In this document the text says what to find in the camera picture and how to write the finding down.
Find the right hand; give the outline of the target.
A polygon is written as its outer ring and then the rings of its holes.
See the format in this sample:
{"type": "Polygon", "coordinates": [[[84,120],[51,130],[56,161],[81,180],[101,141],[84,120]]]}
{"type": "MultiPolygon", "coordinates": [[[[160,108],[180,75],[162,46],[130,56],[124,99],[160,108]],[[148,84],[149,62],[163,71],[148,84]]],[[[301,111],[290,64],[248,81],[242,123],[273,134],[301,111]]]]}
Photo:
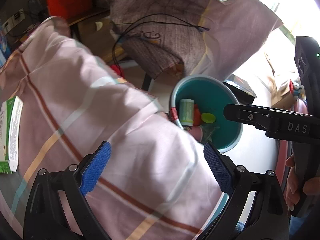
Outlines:
{"type": "MultiPolygon", "coordinates": [[[[286,160],[285,165],[290,168],[289,176],[287,178],[287,191],[285,194],[285,202],[290,211],[293,211],[295,205],[300,200],[300,194],[298,192],[299,181],[295,172],[295,158],[291,155],[286,160]]],[[[303,192],[308,196],[319,196],[320,186],[319,177],[309,179],[303,187],[303,192]]]]}

